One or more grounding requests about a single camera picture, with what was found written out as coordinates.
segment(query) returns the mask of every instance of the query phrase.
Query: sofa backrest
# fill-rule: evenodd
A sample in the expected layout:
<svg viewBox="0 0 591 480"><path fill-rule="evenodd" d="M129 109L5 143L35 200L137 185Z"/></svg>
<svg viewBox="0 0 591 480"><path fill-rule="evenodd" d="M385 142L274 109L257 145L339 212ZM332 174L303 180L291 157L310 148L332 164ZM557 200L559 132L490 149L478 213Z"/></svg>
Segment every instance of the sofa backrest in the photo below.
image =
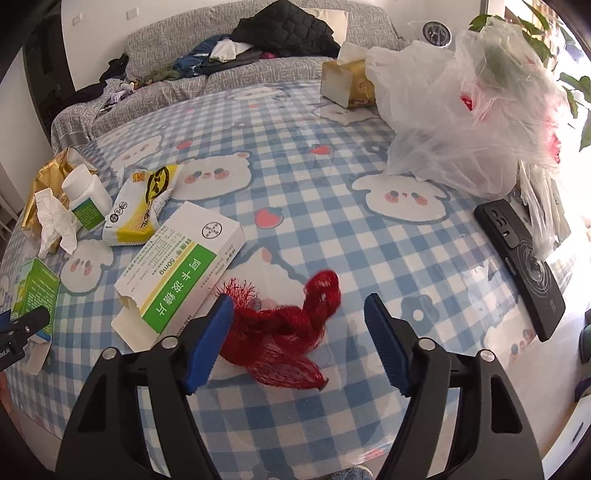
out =
<svg viewBox="0 0 591 480"><path fill-rule="evenodd" d="M216 34L231 33L241 18L248 18L273 0L243 0L198 8L140 28L125 40L129 55L128 78L140 79L189 53ZM331 8L349 12L347 41L363 47L396 48L398 38L380 7L348 0L291 0L299 7Z"/></svg>

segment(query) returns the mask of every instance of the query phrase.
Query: gold wrapper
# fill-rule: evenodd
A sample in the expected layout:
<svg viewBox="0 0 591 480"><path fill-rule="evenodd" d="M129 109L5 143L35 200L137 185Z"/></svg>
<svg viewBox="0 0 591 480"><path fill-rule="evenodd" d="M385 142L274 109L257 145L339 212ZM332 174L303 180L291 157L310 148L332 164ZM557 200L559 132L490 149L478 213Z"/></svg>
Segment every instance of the gold wrapper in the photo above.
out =
<svg viewBox="0 0 591 480"><path fill-rule="evenodd" d="M339 65L336 60L322 64L320 94L343 108L375 106L374 84L365 76L365 61Z"/></svg>
<svg viewBox="0 0 591 480"><path fill-rule="evenodd" d="M64 207L70 207L70 200L61 188L61 183L70 174L74 168L80 163L84 162L83 157L73 148L66 148L57 154L55 158L46 163L35 175L33 184L31 185L31 193L25 205L25 215L22 219L21 228L26 236L34 239L41 238L41 225L37 218L37 202L35 201L35 194L46 188L50 188ZM87 162L86 166L90 173L96 174L97 170ZM50 252L55 253L61 238L58 238L51 246Z"/></svg>

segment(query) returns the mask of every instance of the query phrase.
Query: black phone case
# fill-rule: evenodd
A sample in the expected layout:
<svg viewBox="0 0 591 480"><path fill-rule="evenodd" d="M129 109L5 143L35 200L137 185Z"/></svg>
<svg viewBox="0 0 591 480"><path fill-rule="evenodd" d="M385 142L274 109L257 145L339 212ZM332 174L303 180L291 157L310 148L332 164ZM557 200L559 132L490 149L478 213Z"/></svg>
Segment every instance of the black phone case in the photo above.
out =
<svg viewBox="0 0 591 480"><path fill-rule="evenodd" d="M483 203L474 217L513 276L541 342L548 340L566 309L546 262L532 254L532 237L506 200Z"/></svg>

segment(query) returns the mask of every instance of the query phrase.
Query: white pill bottle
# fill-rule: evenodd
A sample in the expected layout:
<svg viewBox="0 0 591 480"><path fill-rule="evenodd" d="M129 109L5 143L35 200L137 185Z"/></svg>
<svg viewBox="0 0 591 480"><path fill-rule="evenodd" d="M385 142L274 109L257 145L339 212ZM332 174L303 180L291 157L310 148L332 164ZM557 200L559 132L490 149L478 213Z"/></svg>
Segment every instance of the white pill bottle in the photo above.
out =
<svg viewBox="0 0 591 480"><path fill-rule="evenodd" d="M97 175L92 175L86 165L78 165L61 184L70 199L70 210L88 231L105 221L113 200Z"/></svg>

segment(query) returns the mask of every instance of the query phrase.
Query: bayer logo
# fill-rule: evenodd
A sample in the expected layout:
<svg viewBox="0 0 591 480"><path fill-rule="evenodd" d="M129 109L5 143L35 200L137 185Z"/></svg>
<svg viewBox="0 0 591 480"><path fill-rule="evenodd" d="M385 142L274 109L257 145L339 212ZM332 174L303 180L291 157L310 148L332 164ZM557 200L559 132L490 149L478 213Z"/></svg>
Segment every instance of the bayer logo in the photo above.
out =
<svg viewBox="0 0 591 480"><path fill-rule="evenodd" d="M201 234L208 240L216 238L220 233L222 233L222 224L219 222L209 222L203 227L203 230L201 230Z"/></svg>

